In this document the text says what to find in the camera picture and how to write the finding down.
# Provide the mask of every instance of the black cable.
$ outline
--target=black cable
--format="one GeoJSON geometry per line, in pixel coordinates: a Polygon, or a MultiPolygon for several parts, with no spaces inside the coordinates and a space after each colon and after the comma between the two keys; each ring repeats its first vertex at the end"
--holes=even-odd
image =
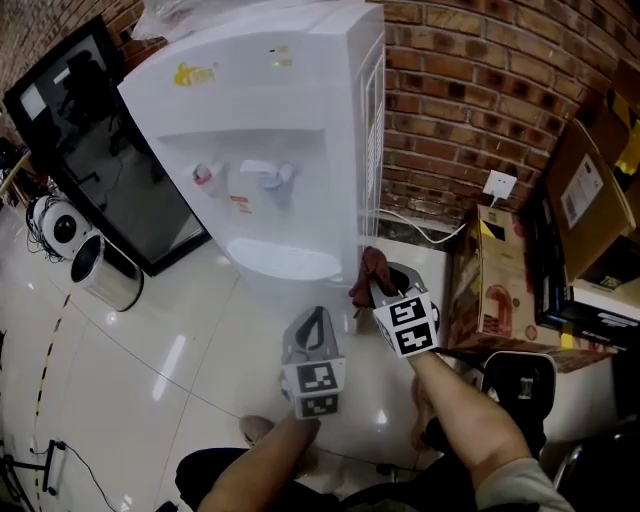
{"type": "Polygon", "coordinates": [[[111,503],[109,503],[109,500],[107,499],[107,495],[104,493],[104,491],[102,490],[102,487],[100,487],[100,484],[98,483],[98,481],[96,480],[95,475],[93,474],[93,471],[91,469],[91,467],[89,466],[89,464],[87,464],[84,459],[82,457],[80,457],[80,454],[75,451],[73,448],[71,448],[71,446],[69,446],[68,443],[65,443],[65,446],[67,448],[69,448],[69,450],[71,450],[73,453],[75,453],[76,457],[78,457],[80,459],[80,462],[82,462],[85,466],[87,466],[87,469],[89,470],[89,474],[91,474],[91,478],[93,478],[93,483],[96,484],[96,487],[100,490],[100,493],[102,494],[102,497],[104,498],[104,502],[107,504],[107,507],[109,507],[109,509],[111,509],[113,512],[118,512],[115,508],[113,508],[111,506],[111,503]]]}

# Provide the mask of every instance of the brick wall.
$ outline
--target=brick wall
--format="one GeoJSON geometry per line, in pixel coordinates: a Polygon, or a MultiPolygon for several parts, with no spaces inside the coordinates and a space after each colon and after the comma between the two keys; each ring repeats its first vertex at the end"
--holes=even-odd
{"type": "Polygon", "coordinates": [[[588,89],[640,57],[624,0],[385,1],[382,203],[457,224],[489,169],[518,177],[517,210],[588,89]]]}
{"type": "MultiPolygon", "coordinates": [[[[133,69],[166,44],[130,40],[143,9],[140,0],[0,0],[0,98],[51,48],[99,14],[126,68],[133,69]]],[[[0,117],[1,136],[19,141],[6,115],[0,117]]]]}

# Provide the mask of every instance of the logo sticker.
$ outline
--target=logo sticker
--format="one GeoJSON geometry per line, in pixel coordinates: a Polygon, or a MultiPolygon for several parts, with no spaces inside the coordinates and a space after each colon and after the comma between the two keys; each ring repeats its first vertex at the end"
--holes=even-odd
{"type": "Polygon", "coordinates": [[[178,64],[178,71],[173,76],[173,83],[181,87],[206,84],[214,80],[215,76],[212,68],[187,66],[185,61],[178,64]]]}

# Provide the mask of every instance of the tv screen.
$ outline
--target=tv screen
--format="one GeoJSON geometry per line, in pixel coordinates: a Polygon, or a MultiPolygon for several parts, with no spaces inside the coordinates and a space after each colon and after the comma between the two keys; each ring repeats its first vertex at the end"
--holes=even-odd
{"type": "Polygon", "coordinates": [[[153,275],[208,235],[129,115],[117,90],[123,77],[119,54],[96,18],[19,80],[5,104],[36,161],[153,275]]]}

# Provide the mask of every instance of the trash can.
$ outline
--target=trash can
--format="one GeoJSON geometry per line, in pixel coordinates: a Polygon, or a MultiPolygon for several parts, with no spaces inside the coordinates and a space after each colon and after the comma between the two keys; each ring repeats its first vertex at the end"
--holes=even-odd
{"type": "Polygon", "coordinates": [[[71,280],[116,311],[127,311],[142,294],[144,274],[102,235],[87,238],[71,264],[71,280]]]}

